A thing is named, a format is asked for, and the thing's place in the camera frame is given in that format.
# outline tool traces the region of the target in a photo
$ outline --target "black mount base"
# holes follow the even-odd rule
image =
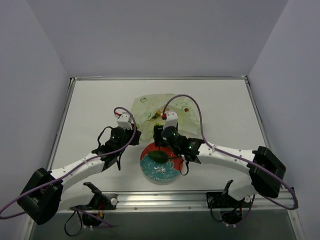
[[[212,209],[234,209],[239,206],[239,201],[234,200],[228,195],[222,194],[222,191],[214,191],[206,193],[206,204],[208,208]],[[249,208],[250,203],[243,202],[241,204],[242,208]]]

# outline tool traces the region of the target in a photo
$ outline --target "white tabletop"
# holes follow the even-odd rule
[[[206,138],[211,143],[237,149],[257,149],[264,139],[244,80],[81,80],[76,81],[53,169],[80,160],[97,148],[106,126],[117,126],[113,109],[131,108],[134,98],[148,94],[188,94],[200,105]],[[102,138],[109,139],[109,132]],[[155,184],[140,169],[142,150],[152,141],[129,146],[121,158],[121,171],[113,165],[83,182],[104,192],[220,190],[243,173],[213,164],[190,163],[187,176]]]

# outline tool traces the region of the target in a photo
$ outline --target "black cable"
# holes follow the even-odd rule
[[[181,165],[183,162],[184,162],[184,161],[182,160],[182,161],[180,162],[180,164],[179,164],[179,172],[180,172],[180,174],[181,174],[182,176],[185,176],[185,175],[187,175],[187,174],[189,173],[189,162],[188,162],[188,161],[185,162],[185,166],[186,166],[186,173],[185,173],[185,174],[183,174],[183,173],[181,172],[181,170],[180,170],[180,165]]]
[[[230,217],[230,216],[232,216],[232,214],[237,214],[237,213],[241,213],[240,211],[237,211],[237,209],[238,208],[241,208],[242,207],[242,204],[243,204],[243,202],[245,201],[245,199],[243,199],[243,200],[241,200],[240,202],[239,202],[239,205],[238,206],[236,206],[234,209],[232,209],[231,211],[229,211],[229,212],[224,212],[223,214],[220,214],[220,216],[221,216],[221,219],[220,220],[218,220],[218,219],[216,219],[215,217],[214,217],[214,215],[213,215],[213,212],[212,212],[212,201],[213,201],[213,199],[210,201],[210,213],[211,213],[211,216],[212,216],[212,218],[215,220],[215,221],[217,221],[217,222],[222,222],[222,221],[225,221],[225,219],[227,218],[227,217]]]
[[[118,158],[118,160],[116,161],[116,164],[117,164],[117,166],[118,166],[118,170],[119,170],[119,171],[121,170],[121,156],[122,156],[122,153],[123,153],[123,152],[120,152],[119,158]]]
[[[104,132],[105,132],[106,129],[111,129],[111,130],[112,130],[112,129],[114,129],[114,128],[111,127],[111,126],[107,126],[107,127],[105,127],[105,128],[102,130],[102,132],[99,134],[98,139],[97,139],[97,141],[98,141],[98,148],[101,147],[100,138],[101,138],[102,134],[104,134]]]
[[[210,213],[211,213],[211,217],[212,217],[215,221],[217,221],[217,222],[220,223],[220,222],[223,221],[223,219],[218,220],[218,219],[215,218],[214,213],[212,212],[212,204],[213,204],[213,199],[210,201]]]
[[[72,217],[75,215],[75,213],[78,215],[79,220],[80,220],[80,229],[79,229],[79,231],[78,231],[76,234],[70,234],[70,233],[67,232],[67,223],[70,221],[70,219],[72,219]],[[75,236],[79,235],[79,233],[81,232],[81,230],[82,230],[82,220],[81,220],[80,213],[79,213],[78,211],[74,211],[74,212],[72,213],[72,215],[69,217],[69,219],[68,219],[68,220],[65,222],[65,224],[64,224],[64,232],[65,232],[65,234],[67,234],[69,237],[75,237]]]

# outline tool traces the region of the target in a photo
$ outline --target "plate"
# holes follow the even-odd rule
[[[166,163],[155,162],[148,153],[150,151],[163,151],[169,156]],[[184,160],[174,154],[170,147],[158,147],[155,143],[149,144],[141,153],[140,167],[143,174],[151,181],[168,183],[181,175]]]

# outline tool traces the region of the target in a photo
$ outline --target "green leaf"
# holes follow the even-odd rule
[[[149,157],[159,164],[164,164],[169,160],[168,154],[161,150],[155,150],[148,152]]]

